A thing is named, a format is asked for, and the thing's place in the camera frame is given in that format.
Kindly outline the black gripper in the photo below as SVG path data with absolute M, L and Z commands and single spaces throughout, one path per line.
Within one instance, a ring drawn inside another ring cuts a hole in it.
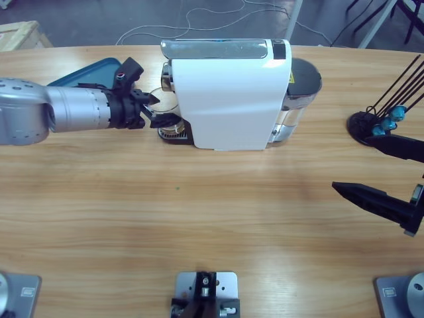
M 365 141 L 380 152 L 423 163 L 423 141 L 390 134 L 370 136 Z M 361 209 L 400 225 L 405 234 L 416 234 L 423 220 L 423 185 L 417 184 L 409 202 L 363 184 L 333 182 L 332 187 Z
M 110 89 L 106 91 L 106 97 L 110 110 L 109 129 L 143 129 L 145 121 L 140 113 L 146 110 L 146 105 L 160 102 L 153 94 L 140 89 L 131 89 L 123 95 Z M 174 113 L 147 113 L 145 116 L 152 129 L 171 127 L 181 121 L 181 117 Z

